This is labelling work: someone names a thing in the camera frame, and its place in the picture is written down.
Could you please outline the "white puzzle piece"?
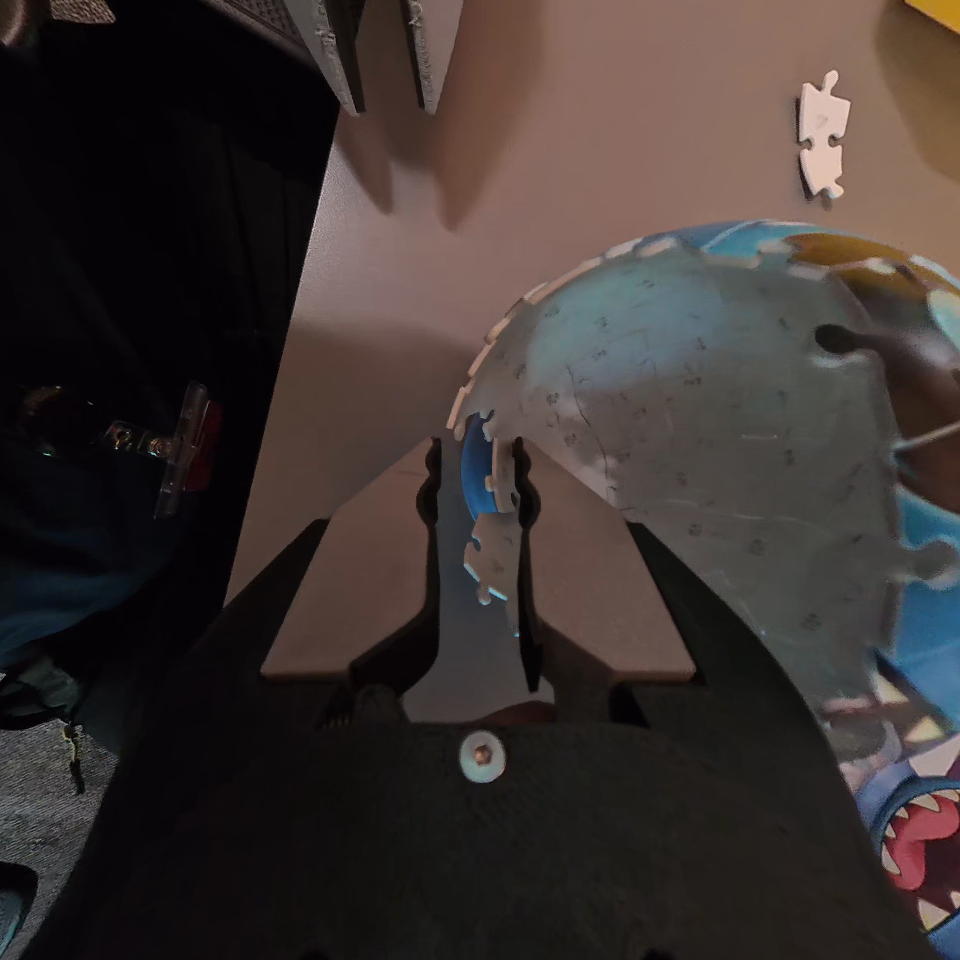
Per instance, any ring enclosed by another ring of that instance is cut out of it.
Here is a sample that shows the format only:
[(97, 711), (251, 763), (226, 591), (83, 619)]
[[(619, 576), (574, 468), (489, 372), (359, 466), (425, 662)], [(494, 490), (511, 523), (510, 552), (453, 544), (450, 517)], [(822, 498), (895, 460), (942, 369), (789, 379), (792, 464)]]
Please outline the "white puzzle piece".
[(838, 97), (835, 69), (827, 71), (819, 85), (805, 82), (797, 103), (798, 167), (803, 185), (811, 197), (822, 195), (830, 201), (844, 193), (844, 151), (851, 102)]
[(463, 567), (476, 583), (476, 598), (505, 606), (510, 634), (520, 636), (519, 577), (522, 524), (519, 512), (484, 512), (475, 520), (464, 549)]

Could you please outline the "blue puzzle ball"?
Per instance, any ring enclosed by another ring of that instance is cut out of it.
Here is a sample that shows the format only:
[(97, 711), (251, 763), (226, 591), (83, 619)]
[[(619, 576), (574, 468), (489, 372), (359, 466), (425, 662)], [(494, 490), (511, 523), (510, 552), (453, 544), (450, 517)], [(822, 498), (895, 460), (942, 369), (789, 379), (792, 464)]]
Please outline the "blue puzzle ball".
[(485, 337), (447, 428), (532, 441), (646, 526), (822, 716), (958, 733), (958, 276), (812, 223), (615, 246)]

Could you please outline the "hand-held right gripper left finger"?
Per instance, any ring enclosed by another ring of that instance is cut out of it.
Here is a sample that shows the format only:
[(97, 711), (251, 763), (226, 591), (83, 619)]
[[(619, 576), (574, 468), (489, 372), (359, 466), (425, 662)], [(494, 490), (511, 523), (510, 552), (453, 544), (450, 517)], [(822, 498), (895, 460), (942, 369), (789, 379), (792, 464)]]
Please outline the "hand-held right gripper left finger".
[(271, 682), (417, 683), (439, 650), (437, 495), (426, 438), (327, 523), (262, 667)]

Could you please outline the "clear badge clip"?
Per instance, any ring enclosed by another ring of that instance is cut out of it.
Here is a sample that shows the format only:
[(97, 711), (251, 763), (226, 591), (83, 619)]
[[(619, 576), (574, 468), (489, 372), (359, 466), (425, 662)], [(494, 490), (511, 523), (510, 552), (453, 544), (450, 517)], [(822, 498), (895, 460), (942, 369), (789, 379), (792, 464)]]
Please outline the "clear badge clip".
[(174, 435), (150, 444), (150, 452), (165, 464), (153, 510), (155, 520), (174, 517), (186, 495), (200, 494), (209, 488), (222, 426), (222, 405), (211, 399), (204, 384), (191, 381)]

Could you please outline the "yellow plastic bin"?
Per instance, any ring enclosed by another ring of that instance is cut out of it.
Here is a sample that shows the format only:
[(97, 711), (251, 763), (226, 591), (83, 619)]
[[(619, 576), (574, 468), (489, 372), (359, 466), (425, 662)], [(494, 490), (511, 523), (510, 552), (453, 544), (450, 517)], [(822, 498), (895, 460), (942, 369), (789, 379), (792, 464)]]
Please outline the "yellow plastic bin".
[(921, 14), (943, 29), (959, 36), (960, 31), (960, 4), (953, 0), (908, 0), (903, 1), (909, 9)]

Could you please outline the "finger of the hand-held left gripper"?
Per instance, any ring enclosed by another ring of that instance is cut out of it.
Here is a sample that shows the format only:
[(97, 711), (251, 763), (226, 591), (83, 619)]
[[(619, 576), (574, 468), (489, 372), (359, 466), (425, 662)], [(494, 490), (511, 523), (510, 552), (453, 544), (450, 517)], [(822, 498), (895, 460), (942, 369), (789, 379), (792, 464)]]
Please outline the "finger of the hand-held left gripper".
[(463, 5), (463, 1), (401, 2), (416, 99), (429, 115), (438, 111)]
[(357, 39), (365, 1), (280, 1), (306, 50), (341, 106), (365, 113)]

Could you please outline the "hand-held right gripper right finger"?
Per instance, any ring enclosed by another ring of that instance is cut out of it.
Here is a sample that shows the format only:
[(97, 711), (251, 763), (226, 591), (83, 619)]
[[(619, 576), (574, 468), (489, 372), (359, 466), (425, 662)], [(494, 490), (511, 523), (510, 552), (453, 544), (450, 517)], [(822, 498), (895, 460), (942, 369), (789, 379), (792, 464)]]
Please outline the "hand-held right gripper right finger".
[(619, 510), (533, 440), (517, 438), (512, 456), (528, 689), (542, 680), (556, 694), (690, 682), (694, 660)]

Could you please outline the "blue puzzle ball stand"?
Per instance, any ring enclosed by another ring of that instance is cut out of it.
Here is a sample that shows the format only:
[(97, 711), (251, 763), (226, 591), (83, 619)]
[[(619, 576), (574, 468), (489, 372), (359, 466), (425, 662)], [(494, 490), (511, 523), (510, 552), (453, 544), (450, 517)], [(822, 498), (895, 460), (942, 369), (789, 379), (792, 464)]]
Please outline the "blue puzzle ball stand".
[(474, 520), (482, 514), (507, 514), (517, 509), (513, 444), (505, 439), (490, 440), (485, 433), (495, 413), (472, 415), (462, 438), (462, 496)]

